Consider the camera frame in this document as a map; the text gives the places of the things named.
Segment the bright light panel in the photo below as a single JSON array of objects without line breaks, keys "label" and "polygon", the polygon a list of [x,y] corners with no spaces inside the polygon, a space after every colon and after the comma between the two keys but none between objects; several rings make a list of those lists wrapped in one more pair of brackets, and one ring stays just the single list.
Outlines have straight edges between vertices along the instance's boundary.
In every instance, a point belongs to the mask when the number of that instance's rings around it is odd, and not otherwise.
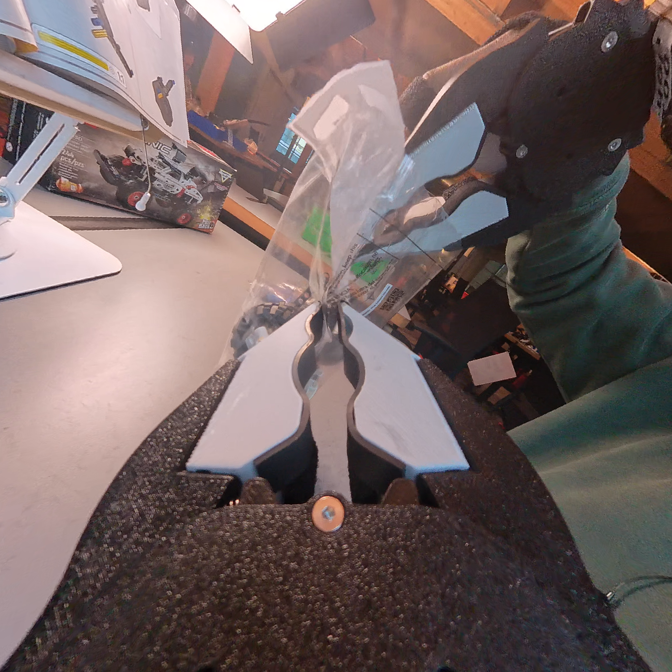
[{"label": "bright light panel", "polygon": [[249,63],[251,32],[261,32],[301,1],[187,1]]}]

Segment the window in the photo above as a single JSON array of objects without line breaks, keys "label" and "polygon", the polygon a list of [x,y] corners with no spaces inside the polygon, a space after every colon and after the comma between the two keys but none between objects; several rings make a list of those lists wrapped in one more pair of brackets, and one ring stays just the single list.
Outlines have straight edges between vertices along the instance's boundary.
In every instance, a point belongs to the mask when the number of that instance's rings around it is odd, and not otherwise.
[{"label": "window", "polygon": [[290,123],[297,117],[298,112],[299,109],[295,107],[290,113],[288,123],[286,124],[272,157],[278,165],[287,170],[298,169],[299,167],[305,166],[307,160],[313,153],[307,140],[290,128]]}]

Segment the white stand base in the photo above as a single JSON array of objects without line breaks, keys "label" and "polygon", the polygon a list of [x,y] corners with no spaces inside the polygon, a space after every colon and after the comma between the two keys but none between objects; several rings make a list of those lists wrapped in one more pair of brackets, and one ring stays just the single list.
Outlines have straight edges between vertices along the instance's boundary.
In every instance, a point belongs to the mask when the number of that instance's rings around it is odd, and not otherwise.
[{"label": "white stand base", "polygon": [[26,152],[1,178],[1,299],[120,273],[102,248],[24,202],[76,135],[77,121],[54,113]]}]

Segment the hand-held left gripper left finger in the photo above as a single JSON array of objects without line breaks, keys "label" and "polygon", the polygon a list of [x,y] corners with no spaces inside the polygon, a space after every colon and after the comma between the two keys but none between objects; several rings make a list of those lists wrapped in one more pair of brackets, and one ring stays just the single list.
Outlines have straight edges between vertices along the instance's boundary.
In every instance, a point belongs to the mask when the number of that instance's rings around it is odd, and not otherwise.
[{"label": "hand-held left gripper left finger", "polygon": [[186,462],[192,473],[264,478],[284,501],[313,496],[318,452],[306,385],[323,334],[321,305],[309,305],[240,360]]}]

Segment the toy truck box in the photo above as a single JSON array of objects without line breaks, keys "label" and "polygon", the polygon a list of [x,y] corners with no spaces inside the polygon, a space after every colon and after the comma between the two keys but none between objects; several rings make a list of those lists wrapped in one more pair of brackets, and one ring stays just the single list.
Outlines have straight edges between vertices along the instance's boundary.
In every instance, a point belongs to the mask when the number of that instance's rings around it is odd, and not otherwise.
[{"label": "toy truck box", "polygon": [[205,147],[143,144],[89,124],[45,172],[48,191],[203,233],[214,231],[236,170]]}]

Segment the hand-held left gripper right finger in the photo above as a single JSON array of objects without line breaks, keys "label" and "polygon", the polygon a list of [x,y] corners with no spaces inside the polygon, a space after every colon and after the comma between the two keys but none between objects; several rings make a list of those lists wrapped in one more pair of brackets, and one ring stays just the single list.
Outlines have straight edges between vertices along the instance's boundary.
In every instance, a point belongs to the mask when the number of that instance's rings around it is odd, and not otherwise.
[{"label": "hand-held left gripper right finger", "polygon": [[339,306],[353,501],[380,501],[398,478],[467,471],[470,465],[421,368],[400,341],[348,305]]}]

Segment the instruction booklet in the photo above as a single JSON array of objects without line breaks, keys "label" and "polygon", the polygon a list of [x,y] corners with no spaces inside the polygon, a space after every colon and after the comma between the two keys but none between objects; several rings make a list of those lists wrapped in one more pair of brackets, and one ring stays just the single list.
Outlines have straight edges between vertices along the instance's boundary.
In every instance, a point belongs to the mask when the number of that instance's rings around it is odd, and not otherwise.
[{"label": "instruction booklet", "polygon": [[174,1],[2,1],[18,56],[128,104],[187,146],[180,17]]}]

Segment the green box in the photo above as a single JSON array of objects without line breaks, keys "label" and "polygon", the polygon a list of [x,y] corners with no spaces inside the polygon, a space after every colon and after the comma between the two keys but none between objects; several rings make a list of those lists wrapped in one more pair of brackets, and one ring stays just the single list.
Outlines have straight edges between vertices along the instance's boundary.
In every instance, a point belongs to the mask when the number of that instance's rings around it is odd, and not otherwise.
[{"label": "green box", "polygon": [[[323,262],[331,267],[331,220],[328,211],[314,206],[308,214],[302,239],[318,248]],[[354,261],[349,273],[365,283],[376,281],[392,264],[390,256],[379,256],[379,250],[368,260]]]}]

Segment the background wooden table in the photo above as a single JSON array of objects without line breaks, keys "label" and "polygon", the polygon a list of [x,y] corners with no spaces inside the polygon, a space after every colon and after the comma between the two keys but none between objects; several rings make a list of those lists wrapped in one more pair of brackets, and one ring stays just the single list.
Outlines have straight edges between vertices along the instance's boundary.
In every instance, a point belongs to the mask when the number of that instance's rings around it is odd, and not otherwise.
[{"label": "background wooden table", "polygon": [[278,248],[294,257],[298,262],[310,267],[313,262],[313,248],[306,242],[293,242],[285,233],[276,234],[281,212],[271,204],[262,204],[244,189],[234,183],[223,204],[223,212],[254,230],[265,240],[275,241]]}]

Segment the person's torso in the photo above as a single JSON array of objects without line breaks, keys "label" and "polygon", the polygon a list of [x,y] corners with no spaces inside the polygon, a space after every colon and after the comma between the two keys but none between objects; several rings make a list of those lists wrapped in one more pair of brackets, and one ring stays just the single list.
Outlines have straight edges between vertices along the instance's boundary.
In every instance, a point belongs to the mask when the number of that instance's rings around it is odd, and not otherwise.
[{"label": "person's torso", "polygon": [[671,358],[509,432],[593,583],[653,671],[671,670]]}]

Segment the large clear plastic bag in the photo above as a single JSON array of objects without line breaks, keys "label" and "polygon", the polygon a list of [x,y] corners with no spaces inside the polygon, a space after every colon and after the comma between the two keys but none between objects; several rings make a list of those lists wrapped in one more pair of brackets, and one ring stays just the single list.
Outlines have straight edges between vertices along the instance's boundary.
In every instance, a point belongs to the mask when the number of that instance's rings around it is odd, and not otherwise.
[{"label": "large clear plastic bag", "polygon": [[[330,80],[290,124],[314,143],[315,152],[275,233],[306,242],[302,232],[312,208],[328,211],[331,267],[312,245],[313,262],[307,267],[270,241],[241,316],[263,302],[292,302],[307,293],[310,301],[304,308],[344,303],[384,327],[457,257],[448,249],[461,241],[434,254],[391,254],[372,243],[374,226],[386,214],[420,193],[434,196],[428,183],[403,195],[407,140],[392,84],[387,63],[360,64]],[[370,259],[376,249],[379,256],[391,257],[391,266],[370,283],[350,275],[351,264]]]}]

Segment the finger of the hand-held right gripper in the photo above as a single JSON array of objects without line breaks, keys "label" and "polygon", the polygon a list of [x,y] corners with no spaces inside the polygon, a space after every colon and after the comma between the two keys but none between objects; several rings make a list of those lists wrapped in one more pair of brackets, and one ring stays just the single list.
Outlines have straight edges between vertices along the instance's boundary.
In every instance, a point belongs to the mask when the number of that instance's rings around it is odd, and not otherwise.
[{"label": "finger of the hand-held right gripper", "polygon": [[456,177],[473,165],[486,172],[498,172],[504,165],[500,138],[489,132],[477,104],[467,106],[455,118],[421,140],[419,129],[405,144],[402,164],[402,194],[411,195],[426,183],[441,177]]},{"label": "finger of the hand-held right gripper", "polygon": [[391,254],[438,253],[508,217],[505,197],[477,189],[458,205],[420,193],[374,226],[372,243]]}]

